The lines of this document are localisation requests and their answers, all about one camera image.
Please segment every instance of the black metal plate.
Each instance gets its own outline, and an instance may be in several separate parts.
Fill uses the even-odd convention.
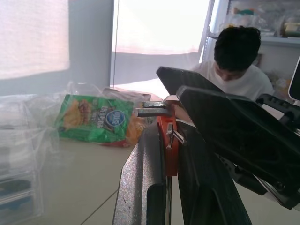
[[[192,126],[178,123],[188,146],[179,149],[178,181],[185,225],[250,225],[228,171]]]
[[[220,88],[208,81],[201,74],[193,71],[160,67],[156,74],[170,95],[176,95],[177,90],[182,85],[222,92]]]
[[[113,225],[164,225],[166,178],[157,123],[142,133],[123,166]]]
[[[300,187],[300,138],[245,97],[181,87],[177,93],[216,153],[284,193]]]

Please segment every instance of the bag logo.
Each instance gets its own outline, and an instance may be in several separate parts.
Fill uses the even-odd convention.
[[[122,124],[125,120],[125,115],[120,110],[114,110],[106,115],[106,121],[109,125],[116,127]]]

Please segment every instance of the screw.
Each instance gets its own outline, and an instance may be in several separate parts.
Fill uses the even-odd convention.
[[[276,189],[277,189],[278,191],[283,191],[284,188],[285,188],[285,185],[284,185],[282,182],[278,181],[278,182],[275,184],[275,187],[276,187]]]

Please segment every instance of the dark hair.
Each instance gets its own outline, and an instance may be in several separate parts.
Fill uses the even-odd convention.
[[[215,61],[220,69],[243,71],[256,59],[261,46],[261,33],[254,27],[229,27],[216,42]]]

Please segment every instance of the plastic storage container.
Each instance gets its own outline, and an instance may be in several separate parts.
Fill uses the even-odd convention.
[[[0,103],[0,225],[42,213],[33,127],[21,103]]]

